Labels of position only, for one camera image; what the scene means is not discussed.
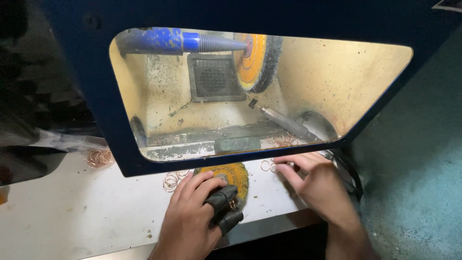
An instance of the blue metal frame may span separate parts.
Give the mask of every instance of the blue metal frame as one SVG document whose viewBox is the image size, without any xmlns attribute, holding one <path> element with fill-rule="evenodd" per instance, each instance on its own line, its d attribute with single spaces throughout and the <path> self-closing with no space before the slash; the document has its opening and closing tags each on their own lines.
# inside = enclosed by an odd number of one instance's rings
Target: blue metal frame
<svg viewBox="0 0 462 260">
<path fill-rule="evenodd" d="M 439 0 L 43 0 L 57 40 L 125 177 L 339 148 L 351 142 L 460 25 L 462 14 L 432 10 Z M 405 45 L 408 67 L 340 140 L 302 147 L 172 162 L 138 149 L 109 60 L 122 30 L 168 26 Z"/>
</svg>

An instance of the person's right hand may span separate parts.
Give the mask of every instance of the person's right hand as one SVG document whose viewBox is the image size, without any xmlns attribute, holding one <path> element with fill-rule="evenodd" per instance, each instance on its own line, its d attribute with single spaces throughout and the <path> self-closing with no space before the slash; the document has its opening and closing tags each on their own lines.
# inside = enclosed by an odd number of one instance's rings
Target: person's right hand
<svg viewBox="0 0 462 260">
<path fill-rule="evenodd" d="M 331 161 L 318 152 L 273 158 L 277 169 L 289 181 L 299 197 L 324 220 L 337 225 L 357 221 L 353 204 Z M 294 170 L 300 167 L 308 172 L 303 180 Z"/>
</svg>

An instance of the white work surface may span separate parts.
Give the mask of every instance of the white work surface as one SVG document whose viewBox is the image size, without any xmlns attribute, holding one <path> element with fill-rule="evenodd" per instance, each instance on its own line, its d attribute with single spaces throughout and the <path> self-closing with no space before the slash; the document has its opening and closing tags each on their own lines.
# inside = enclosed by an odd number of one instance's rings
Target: white work surface
<svg viewBox="0 0 462 260">
<path fill-rule="evenodd" d="M 260 163 L 244 162 L 242 223 L 305 208 Z M 51 174 L 11 185 L 0 205 L 0 259 L 76 260 L 155 243 L 172 195 L 162 188 L 164 177 L 124 178 L 115 163 L 91 169 L 83 155 L 67 154 Z"/>
</svg>

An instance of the yellow buffing wheel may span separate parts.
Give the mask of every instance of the yellow buffing wheel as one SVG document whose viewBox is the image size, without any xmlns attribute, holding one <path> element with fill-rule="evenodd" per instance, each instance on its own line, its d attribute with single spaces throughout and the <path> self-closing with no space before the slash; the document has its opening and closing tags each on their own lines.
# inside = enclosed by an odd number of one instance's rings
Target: yellow buffing wheel
<svg viewBox="0 0 462 260">
<path fill-rule="evenodd" d="M 247 197 L 247 190 L 249 189 L 249 174 L 245 169 L 243 163 L 232 163 L 218 166 L 210 166 L 205 168 L 198 168 L 194 170 L 194 175 L 206 171 L 213 171 L 213 176 L 218 174 L 226 175 L 228 184 L 233 184 L 237 186 L 237 199 L 238 204 L 241 204 L 245 201 Z"/>
<path fill-rule="evenodd" d="M 245 91 L 263 92 L 273 80 L 282 48 L 282 37 L 236 33 L 234 39 L 248 43 L 247 50 L 233 52 L 237 81 Z"/>
</svg>

